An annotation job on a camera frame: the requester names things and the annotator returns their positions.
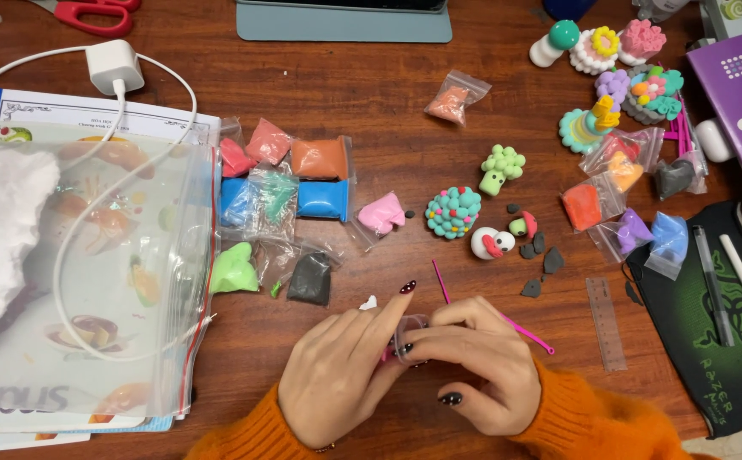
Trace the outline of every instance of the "black nail polish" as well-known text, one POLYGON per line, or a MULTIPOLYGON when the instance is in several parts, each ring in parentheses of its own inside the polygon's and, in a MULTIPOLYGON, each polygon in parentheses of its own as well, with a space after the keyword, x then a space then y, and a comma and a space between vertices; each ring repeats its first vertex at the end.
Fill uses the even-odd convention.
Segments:
POLYGON ((458 406, 459 404, 461 404, 461 393, 459 393, 458 391, 451 391, 445 396, 439 398, 438 402, 447 404, 448 406, 458 406))
POLYGON ((412 290, 414 290, 417 286, 417 280, 413 280, 406 284, 405 286, 402 286, 402 289, 399 290, 399 294, 405 295, 410 294, 412 290))
POLYGON ((413 344, 405 344, 405 346, 403 346, 401 349, 394 350, 394 351, 392 351, 390 353, 393 354, 394 356, 399 356, 400 353, 401 354, 406 354, 410 350, 413 350, 413 344))

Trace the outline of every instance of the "purple clay flower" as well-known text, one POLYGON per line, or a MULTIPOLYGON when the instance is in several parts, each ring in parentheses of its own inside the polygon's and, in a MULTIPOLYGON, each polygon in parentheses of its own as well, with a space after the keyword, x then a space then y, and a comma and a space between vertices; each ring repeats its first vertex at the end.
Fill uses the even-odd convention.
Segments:
POLYGON ((611 96, 614 104, 612 104, 612 112, 621 111, 621 103, 626 97, 629 91, 629 84, 631 78, 627 75, 627 71, 624 69, 605 71, 595 81, 595 88, 597 89, 598 98, 603 96, 611 96))

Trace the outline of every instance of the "wood grain surface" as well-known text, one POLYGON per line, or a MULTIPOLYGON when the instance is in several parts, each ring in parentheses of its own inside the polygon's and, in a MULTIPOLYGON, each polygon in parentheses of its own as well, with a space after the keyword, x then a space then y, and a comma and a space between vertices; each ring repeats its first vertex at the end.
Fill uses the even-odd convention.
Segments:
MULTIPOLYGON (((595 78, 576 72, 567 57, 548 69, 530 63, 529 47, 552 24, 539 18, 539 8, 539 0, 451 0, 454 38, 448 44, 256 43, 237 36, 231 0, 144 0, 126 39, 137 52, 161 60, 185 78, 198 95, 201 113, 241 117, 246 138, 261 117, 300 138, 350 135, 358 203, 394 190, 417 217, 367 254, 353 246, 342 225, 298 219, 298 235, 325 237, 348 256, 334 274, 330 308, 275 300, 265 293, 217 296, 217 316, 194 368, 197 399, 192 413, 173 430, 97 434, 86 444, 1 452, 0 458, 181 458, 204 432, 249 413, 280 378, 294 343, 328 315, 356 308, 371 294, 384 303, 411 279, 418 286, 410 313, 430 313, 443 305, 433 258, 452 299, 482 295, 554 346, 556 354, 549 356, 530 344, 549 367, 576 369, 595 385, 651 400, 668 413, 684 439, 707 435, 648 313, 624 295, 619 267, 603 261, 588 235, 573 235, 560 204, 559 194, 586 176, 578 167, 581 156, 561 146, 557 123, 564 112, 594 103, 595 78), (450 69, 493 85, 486 98, 468 108, 464 129, 422 112, 450 69), (566 259, 566 266, 542 284, 538 299, 519 292, 541 275, 542 258, 522 259, 516 247, 499 261, 478 260, 468 239, 437 238, 421 214, 443 188, 475 187, 481 179, 478 166, 495 143, 513 146, 526 155, 527 165, 522 178, 484 199, 477 225, 505 227, 509 203, 536 216, 547 247, 558 246, 566 259), (606 373, 601 364, 584 288, 584 278, 593 276, 610 279, 627 371, 606 373)), ((579 26, 621 30, 635 13, 629 2, 600 0, 579 26)), ((59 23, 29 2, 0 0, 0 14, 5 19, 0 25, 0 67, 36 52, 102 41, 59 23)), ((688 74, 691 114, 696 121, 705 120, 711 110, 684 57, 684 45, 702 36, 697 5, 688 5, 662 26, 668 43, 658 58, 688 74)), ((188 96, 171 76, 147 63, 142 68, 147 84, 128 100, 189 109, 188 96)), ((0 87, 100 97, 82 53, 20 66, 0 77, 0 87)), ((621 128, 642 127, 624 115, 621 128)), ((674 143, 667 141, 662 157, 671 161, 675 155, 674 143)), ((651 221, 656 210, 688 218, 716 201, 742 201, 742 171, 736 162, 712 164, 707 181, 705 195, 681 193, 661 203, 647 175, 632 189, 628 204, 651 221)), ((439 387, 453 381, 478 378, 441 362, 407 372, 374 416, 341 440, 330 457, 528 457, 515 444, 478 434, 436 402, 439 387)))

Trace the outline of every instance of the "green broccoli figure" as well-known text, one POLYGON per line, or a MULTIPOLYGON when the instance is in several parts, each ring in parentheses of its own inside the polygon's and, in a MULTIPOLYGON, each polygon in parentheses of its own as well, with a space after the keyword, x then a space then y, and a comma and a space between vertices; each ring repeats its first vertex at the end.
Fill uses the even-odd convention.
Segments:
POLYGON ((490 196, 498 195, 504 179, 513 180, 521 177, 521 166, 527 162, 524 155, 519 155, 513 147, 493 146, 492 154, 481 164, 484 178, 478 184, 478 189, 490 196))

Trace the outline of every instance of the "orange sweater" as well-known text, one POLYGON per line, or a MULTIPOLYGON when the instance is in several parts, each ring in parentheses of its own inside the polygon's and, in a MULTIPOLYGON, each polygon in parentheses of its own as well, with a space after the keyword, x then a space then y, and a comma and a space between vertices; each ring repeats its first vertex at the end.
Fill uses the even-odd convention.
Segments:
MULTIPOLYGON (((597 390, 578 375, 536 362, 541 405, 533 423, 510 439, 541 460, 713 460, 687 454, 668 417, 654 406, 597 390)), ((277 404, 277 385, 252 413, 207 434, 186 460, 311 460, 322 458, 289 430, 277 404)))

